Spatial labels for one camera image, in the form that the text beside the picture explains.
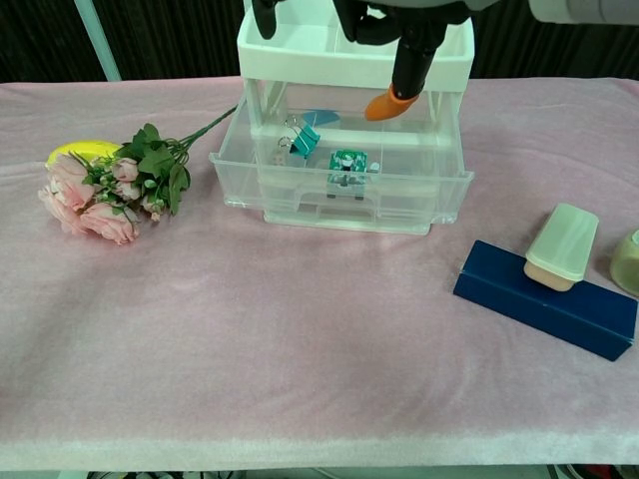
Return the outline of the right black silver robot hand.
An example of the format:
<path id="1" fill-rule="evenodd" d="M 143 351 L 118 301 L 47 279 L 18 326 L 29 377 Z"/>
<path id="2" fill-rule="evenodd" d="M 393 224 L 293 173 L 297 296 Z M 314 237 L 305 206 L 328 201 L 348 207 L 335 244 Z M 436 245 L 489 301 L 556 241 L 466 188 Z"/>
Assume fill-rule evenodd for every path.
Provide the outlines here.
<path id="1" fill-rule="evenodd" d="M 277 32 L 276 9 L 286 1 L 251 1 L 251 12 L 264 40 Z M 387 90 L 373 98 L 364 110 L 368 121 L 376 122 L 402 115 L 421 94 L 437 49 L 444 42 L 449 25 L 461 25 L 473 14 L 497 1 L 331 1 L 345 39 L 352 44 L 382 46 L 397 41 L 393 70 Z M 378 11 L 376 17 L 368 13 Z M 361 86 L 364 73 L 373 67 L 363 60 L 308 60 L 293 57 L 284 70 L 289 81 L 307 84 Z"/>

